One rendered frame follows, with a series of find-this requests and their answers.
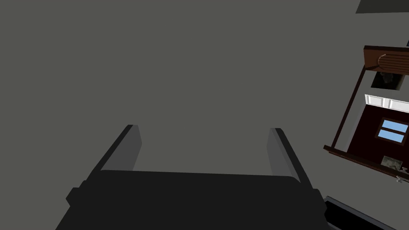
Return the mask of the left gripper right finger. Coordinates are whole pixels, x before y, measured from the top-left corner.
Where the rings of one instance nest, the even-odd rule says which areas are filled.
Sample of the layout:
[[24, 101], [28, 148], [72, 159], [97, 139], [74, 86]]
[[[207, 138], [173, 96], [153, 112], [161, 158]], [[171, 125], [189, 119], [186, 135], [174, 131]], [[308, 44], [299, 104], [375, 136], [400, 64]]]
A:
[[271, 128], [269, 130], [267, 154], [272, 175], [289, 176], [302, 185], [312, 188], [304, 168], [282, 129]]

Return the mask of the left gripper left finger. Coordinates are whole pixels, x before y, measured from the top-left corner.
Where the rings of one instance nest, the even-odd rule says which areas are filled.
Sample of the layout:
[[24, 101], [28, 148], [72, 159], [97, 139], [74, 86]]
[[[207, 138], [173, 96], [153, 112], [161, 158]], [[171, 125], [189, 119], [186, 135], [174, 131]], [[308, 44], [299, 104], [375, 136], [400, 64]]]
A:
[[138, 125], [127, 125], [108, 151], [92, 169], [90, 177], [95, 177], [102, 170], [132, 171], [142, 147]]

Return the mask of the blue window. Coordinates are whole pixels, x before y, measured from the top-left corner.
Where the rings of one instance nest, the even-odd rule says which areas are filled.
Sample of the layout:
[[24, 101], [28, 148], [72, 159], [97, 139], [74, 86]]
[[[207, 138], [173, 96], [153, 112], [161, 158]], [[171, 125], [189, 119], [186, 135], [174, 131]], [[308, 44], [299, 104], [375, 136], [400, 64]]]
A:
[[382, 118], [375, 138], [404, 145], [409, 136], [409, 123], [388, 118]]

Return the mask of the dark framed wall picture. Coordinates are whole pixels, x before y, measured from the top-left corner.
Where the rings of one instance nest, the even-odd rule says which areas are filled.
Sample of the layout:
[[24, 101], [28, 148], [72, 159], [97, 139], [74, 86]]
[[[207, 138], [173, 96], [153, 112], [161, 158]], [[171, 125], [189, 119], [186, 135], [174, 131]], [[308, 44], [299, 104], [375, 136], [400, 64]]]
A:
[[371, 88], [399, 91], [404, 78], [405, 75], [401, 74], [377, 72], [371, 83]]

